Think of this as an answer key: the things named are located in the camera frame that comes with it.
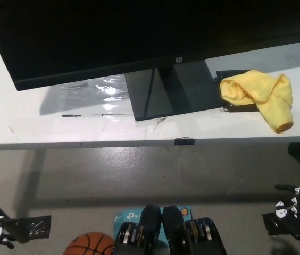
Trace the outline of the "right robot hand panda glove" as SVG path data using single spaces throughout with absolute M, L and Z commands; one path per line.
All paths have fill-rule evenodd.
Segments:
M 300 186 L 289 184 L 275 185 L 277 190 L 289 191 L 293 197 L 276 204 L 274 219 L 278 226 L 282 227 L 288 234 L 300 240 Z

